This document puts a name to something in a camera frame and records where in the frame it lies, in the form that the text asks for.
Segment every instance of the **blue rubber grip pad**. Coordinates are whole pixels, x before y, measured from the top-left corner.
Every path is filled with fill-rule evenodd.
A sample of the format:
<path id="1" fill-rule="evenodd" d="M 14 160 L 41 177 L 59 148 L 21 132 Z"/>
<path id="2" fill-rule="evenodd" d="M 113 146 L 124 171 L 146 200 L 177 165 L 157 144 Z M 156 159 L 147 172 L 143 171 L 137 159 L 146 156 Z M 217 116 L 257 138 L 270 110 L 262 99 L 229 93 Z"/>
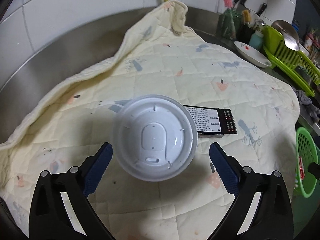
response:
<path id="1" fill-rule="evenodd" d="M 84 178 L 83 195 L 85 197 L 88 197 L 89 194 L 95 192 L 111 159 L 112 146 L 108 143 L 107 146 L 102 150 L 98 158 L 95 160 L 94 164 L 91 166 L 90 170 Z"/>
<path id="2" fill-rule="evenodd" d="M 237 197 L 239 194 L 239 178 L 229 165 L 227 155 L 212 144 L 209 149 L 209 156 L 227 191 Z"/>

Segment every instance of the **blue bottle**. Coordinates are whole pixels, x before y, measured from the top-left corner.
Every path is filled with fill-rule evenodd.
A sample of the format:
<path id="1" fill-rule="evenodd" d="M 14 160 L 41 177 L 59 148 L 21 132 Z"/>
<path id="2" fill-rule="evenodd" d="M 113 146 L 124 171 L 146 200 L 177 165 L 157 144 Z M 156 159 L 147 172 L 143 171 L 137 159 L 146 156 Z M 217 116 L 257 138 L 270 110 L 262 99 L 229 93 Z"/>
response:
<path id="1" fill-rule="evenodd" d="M 254 34 L 252 34 L 251 39 L 249 41 L 249 46 L 255 48 L 257 51 L 260 51 L 263 45 L 263 34 L 260 30 L 256 30 Z"/>

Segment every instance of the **white plastic lid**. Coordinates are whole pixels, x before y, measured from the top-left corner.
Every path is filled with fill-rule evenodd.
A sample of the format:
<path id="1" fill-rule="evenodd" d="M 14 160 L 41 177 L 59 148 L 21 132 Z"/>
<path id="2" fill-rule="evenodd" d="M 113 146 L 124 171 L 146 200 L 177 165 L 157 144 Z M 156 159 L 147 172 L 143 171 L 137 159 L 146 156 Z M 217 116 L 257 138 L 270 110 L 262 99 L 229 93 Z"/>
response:
<path id="1" fill-rule="evenodd" d="M 162 181 L 192 161 L 198 134 L 190 113 L 179 102 L 147 95 L 128 102 L 117 114 L 112 146 L 119 164 L 132 176 Z"/>

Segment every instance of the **printed label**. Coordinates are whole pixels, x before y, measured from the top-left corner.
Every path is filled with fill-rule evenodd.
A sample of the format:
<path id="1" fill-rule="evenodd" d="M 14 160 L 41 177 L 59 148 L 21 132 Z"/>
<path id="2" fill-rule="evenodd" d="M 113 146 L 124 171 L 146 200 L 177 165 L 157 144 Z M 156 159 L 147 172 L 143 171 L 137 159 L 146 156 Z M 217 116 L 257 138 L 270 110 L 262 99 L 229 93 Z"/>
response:
<path id="1" fill-rule="evenodd" d="M 221 126 L 217 110 L 189 106 L 186 106 L 186 109 L 189 111 L 193 120 L 195 121 L 198 132 L 221 133 Z"/>

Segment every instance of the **yellow brush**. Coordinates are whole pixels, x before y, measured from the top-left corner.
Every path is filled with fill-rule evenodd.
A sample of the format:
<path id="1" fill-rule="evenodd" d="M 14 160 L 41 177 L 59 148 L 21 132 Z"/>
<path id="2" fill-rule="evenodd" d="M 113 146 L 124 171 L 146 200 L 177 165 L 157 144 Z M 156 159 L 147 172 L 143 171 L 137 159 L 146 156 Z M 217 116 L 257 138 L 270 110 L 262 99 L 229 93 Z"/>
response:
<path id="1" fill-rule="evenodd" d="M 242 11 L 242 16 L 243 16 L 243 24 L 249 25 L 251 22 L 251 15 L 248 10 Z"/>

